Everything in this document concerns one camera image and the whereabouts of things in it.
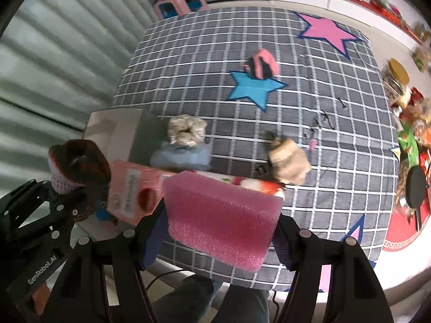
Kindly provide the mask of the person's left hand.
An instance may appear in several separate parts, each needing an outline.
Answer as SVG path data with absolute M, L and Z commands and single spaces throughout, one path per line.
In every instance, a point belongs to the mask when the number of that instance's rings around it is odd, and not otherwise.
M 44 308 L 49 300 L 50 289 L 46 283 L 42 284 L 39 289 L 32 295 L 34 301 L 34 309 L 37 315 L 43 314 Z

